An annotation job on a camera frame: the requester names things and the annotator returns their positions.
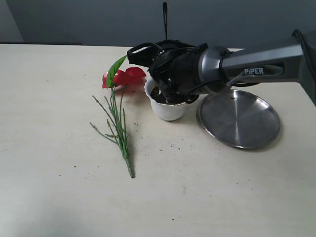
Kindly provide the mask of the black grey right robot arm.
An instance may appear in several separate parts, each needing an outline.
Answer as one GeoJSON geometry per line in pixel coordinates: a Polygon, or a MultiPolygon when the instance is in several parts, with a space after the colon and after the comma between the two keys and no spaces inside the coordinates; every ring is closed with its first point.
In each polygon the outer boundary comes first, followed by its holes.
{"type": "Polygon", "coordinates": [[[232,86],[297,82],[316,100],[316,33],[295,30],[286,39],[231,52],[220,46],[169,50],[149,73],[168,102],[191,103],[200,94],[232,86]]]}

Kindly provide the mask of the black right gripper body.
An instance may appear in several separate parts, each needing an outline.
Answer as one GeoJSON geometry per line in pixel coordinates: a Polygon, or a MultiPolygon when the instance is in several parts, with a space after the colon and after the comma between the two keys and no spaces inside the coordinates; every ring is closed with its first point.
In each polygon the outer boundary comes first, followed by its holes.
{"type": "Polygon", "coordinates": [[[178,40],[157,43],[161,51],[154,57],[149,73],[168,103],[188,101],[190,90],[199,85],[198,62],[205,44],[189,45],[178,40]]]}

